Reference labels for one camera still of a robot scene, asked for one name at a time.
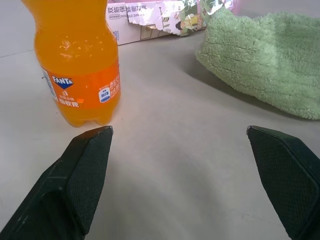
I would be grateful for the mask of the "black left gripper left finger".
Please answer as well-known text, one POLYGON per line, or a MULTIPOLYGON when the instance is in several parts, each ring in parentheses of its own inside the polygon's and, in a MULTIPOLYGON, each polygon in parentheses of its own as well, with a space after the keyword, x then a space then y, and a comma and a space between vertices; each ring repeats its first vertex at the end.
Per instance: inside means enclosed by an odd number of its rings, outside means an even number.
POLYGON ((112 126, 74 137, 0 233, 2 240, 83 240, 105 183, 112 126))

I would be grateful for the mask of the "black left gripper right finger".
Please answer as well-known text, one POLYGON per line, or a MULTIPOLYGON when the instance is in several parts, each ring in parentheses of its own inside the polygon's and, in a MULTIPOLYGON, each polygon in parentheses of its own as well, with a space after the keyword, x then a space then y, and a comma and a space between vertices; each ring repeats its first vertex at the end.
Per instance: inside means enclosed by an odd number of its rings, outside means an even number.
POLYGON ((262 186, 292 240, 320 238, 320 159, 297 137, 251 125, 262 186))

